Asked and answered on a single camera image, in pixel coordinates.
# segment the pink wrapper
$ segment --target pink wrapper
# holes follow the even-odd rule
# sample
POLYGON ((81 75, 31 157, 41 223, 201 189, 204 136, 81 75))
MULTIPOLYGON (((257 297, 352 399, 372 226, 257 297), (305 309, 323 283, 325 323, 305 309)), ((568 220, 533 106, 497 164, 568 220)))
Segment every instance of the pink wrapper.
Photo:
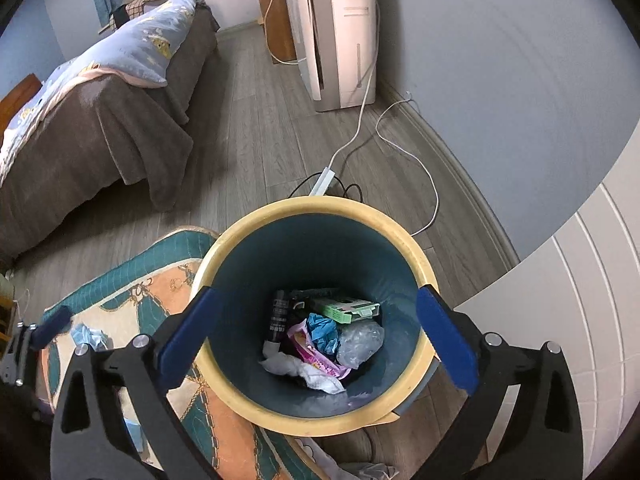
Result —
POLYGON ((306 328, 306 319, 289 328, 289 330, 287 330, 287 336, 291 339, 300 358, 305 363, 315 366, 318 370, 322 370, 325 374, 337 379, 343 379, 351 371, 350 368, 329 360, 316 349, 306 328))

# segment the gray bed cover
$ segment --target gray bed cover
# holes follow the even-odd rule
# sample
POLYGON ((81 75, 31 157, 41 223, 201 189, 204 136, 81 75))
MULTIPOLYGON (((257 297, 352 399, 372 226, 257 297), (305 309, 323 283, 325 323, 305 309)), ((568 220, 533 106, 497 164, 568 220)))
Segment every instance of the gray bed cover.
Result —
POLYGON ((47 115, 0 187, 0 269, 120 178, 146 178, 154 206, 174 206, 193 145, 180 126, 218 29, 209 9, 196 10, 165 88, 107 75, 73 88, 47 115))

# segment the wooden headboard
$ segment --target wooden headboard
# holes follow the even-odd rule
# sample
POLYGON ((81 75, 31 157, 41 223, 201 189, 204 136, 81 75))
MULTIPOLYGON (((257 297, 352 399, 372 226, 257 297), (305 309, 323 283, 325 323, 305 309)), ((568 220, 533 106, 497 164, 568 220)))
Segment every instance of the wooden headboard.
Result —
POLYGON ((0 101, 0 146, 2 146, 4 131, 11 119, 29 102, 29 99, 40 91, 40 88, 42 88, 40 80, 35 74, 29 74, 0 101))

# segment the wooden floor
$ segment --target wooden floor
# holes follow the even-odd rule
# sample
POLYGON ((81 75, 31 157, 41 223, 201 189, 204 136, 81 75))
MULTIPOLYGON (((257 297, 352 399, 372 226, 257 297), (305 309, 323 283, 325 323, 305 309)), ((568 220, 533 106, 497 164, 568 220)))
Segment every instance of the wooden floor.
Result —
MULTIPOLYGON (((385 104, 366 108, 360 137, 334 169, 345 185, 362 186, 364 201, 409 232, 430 219, 434 195, 424 171, 375 138, 385 104)), ((286 198, 321 171, 354 133, 357 108, 318 114, 295 66, 272 65, 260 27, 220 34, 219 52, 204 66, 188 110, 194 149, 182 193, 171 212, 153 210, 145 182, 114 184, 73 211, 15 267, 17 297, 30 291, 25 318, 135 256, 178 225, 222 232, 250 211, 286 198)), ((508 270, 465 191, 430 145, 404 119, 388 114, 381 131, 430 168, 441 207, 417 237, 440 291, 456 306, 508 270)), ((308 186, 301 189, 308 192, 308 186)), ((23 296, 22 309, 26 306, 23 296)), ((338 462, 384 462, 409 478, 455 418, 464 396, 438 371, 408 413, 393 424, 319 439, 338 462)))

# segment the rug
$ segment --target rug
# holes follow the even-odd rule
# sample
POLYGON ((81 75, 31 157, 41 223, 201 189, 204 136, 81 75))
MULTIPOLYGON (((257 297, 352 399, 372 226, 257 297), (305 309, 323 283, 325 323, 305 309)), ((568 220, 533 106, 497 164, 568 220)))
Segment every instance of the rug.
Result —
MULTIPOLYGON (((202 228, 179 228, 44 313, 50 316, 63 304, 73 313, 65 331, 42 352, 52 406, 58 402, 75 348, 71 327, 83 322, 103 330, 110 339, 109 348, 125 346, 139 333, 153 334, 167 316, 187 306, 195 273, 216 238, 202 228)), ((120 397, 124 415, 137 421, 125 390, 120 397)), ((167 398, 200 452, 224 480, 328 480, 295 439, 258 428, 229 409, 195 365, 167 398)), ((145 447, 142 459, 161 467, 153 450, 145 447)))

